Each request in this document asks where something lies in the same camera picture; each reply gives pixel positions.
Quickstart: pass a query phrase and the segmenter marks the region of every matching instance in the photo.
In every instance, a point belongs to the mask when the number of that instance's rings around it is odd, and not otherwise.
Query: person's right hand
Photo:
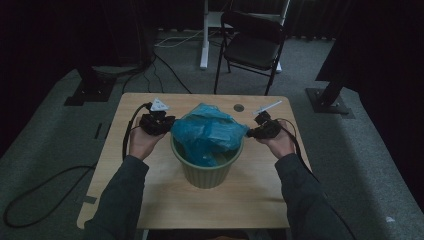
[[[141,127],[134,128],[130,133],[129,155],[143,161],[152,153],[156,143],[158,143],[163,136],[165,136],[165,134],[151,136],[141,129]]]
[[[282,120],[279,123],[283,128],[287,129],[286,121]],[[256,139],[256,141],[267,145],[277,159],[295,153],[293,141],[284,130],[280,130],[280,133],[275,138]]]

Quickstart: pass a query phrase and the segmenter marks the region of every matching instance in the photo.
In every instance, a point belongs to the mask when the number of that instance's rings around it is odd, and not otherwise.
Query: dark background
[[[78,63],[90,66],[122,66],[143,61],[137,54],[137,32],[134,18],[130,17],[132,1],[59,2],[0,2],[0,155],[54,84],[76,67],[78,57],[82,59]],[[139,4],[138,14],[155,13],[150,20],[157,27],[184,30],[203,26],[203,1],[133,2]],[[268,2],[246,0],[240,8],[280,11],[275,8],[281,3]],[[211,1],[210,10],[219,10],[224,3]],[[289,36],[309,40],[337,38],[317,80],[344,81],[359,93],[422,209],[423,16],[424,4],[418,0],[292,0],[286,21]],[[69,46],[78,48],[80,54],[75,55],[75,49]]]

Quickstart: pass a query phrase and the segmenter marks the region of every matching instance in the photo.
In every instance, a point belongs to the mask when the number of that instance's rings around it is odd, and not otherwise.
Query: person's left hand
[[[165,134],[152,136],[147,134],[141,127],[134,128],[130,133],[129,155],[143,161],[152,153],[156,143],[159,142],[163,136],[165,136]]]

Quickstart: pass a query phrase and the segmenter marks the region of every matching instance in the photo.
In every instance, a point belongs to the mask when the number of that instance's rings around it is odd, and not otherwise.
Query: chair leg
[[[219,78],[219,72],[221,70],[221,61],[222,61],[223,50],[224,50],[224,44],[221,44],[221,50],[219,50],[219,60],[218,60],[218,67],[216,69],[215,87],[213,89],[213,94],[216,94],[216,89],[218,88],[218,78]]]
[[[228,61],[228,60],[227,60],[227,68],[228,68],[228,72],[231,73],[230,61]]]
[[[270,87],[271,87],[271,85],[274,83],[274,77],[275,77],[276,69],[277,69],[277,64],[275,64],[275,65],[272,67],[272,70],[271,70],[271,76],[269,77],[268,85],[266,86],[266,90],[265,90],[265,96],[268,96],[269,88],[270,88]]]

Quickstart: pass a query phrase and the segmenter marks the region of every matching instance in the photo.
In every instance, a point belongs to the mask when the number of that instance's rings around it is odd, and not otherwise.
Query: black metal chair
[[[226,25],[233,28],[235,35],[232,39],[225,29]],[[221,60],[224,56],[228,72],[231,72],[230,66],[233,66],[268,76],[265,91],[265,95],[268,95],[286,37],[283,26],[251,14],[227,11],[221,16],[221,32],[224,39],[219,52],[214,94],[218,87]]]

